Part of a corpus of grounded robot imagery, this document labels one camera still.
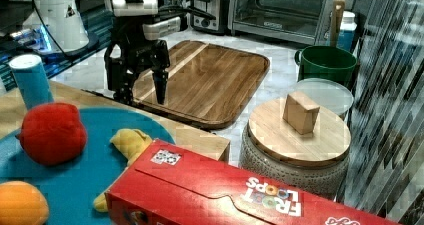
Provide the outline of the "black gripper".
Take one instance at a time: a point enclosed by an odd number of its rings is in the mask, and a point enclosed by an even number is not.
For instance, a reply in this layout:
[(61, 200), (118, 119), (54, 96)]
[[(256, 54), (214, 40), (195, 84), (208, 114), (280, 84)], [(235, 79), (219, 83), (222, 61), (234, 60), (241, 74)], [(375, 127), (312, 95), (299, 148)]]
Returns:
[(153, 72), (156, 98), (163, 104), (166, 97), (170, 66), (167, 43), (147, 40), (142, 17), (117, 17), (111, 29), (111, 42), (104, 55), (107, 84), (114, 89), (114, 99), (125, 105), (133, 104), (133, 87), (139, 74)]

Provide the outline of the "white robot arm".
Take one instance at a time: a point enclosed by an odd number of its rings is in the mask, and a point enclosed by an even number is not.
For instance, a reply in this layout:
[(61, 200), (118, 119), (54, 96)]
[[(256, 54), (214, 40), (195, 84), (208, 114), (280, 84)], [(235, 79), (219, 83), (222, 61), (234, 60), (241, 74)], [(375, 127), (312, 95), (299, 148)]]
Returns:
[(153, 72), (156, 99), (163, 104), (170, 66), (167, 43), (149, 35), (152, 18), (158, 13), (158, 0), (105, 0), (115, 19), (111, 42), (104, 54), (108, 89), (121, 103), (133, 104), (133, 86), (139, 75)]

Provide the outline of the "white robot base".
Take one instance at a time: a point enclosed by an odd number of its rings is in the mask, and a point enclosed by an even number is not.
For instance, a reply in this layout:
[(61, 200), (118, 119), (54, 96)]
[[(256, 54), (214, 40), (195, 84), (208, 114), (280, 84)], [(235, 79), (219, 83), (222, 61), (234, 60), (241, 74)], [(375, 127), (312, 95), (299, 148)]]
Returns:
[(75, 0), (32, 1), (34, 11), (23, 27), (35, 32), (38, 53), (78, 56), (98, 43), (97, 36), (86, 31)]

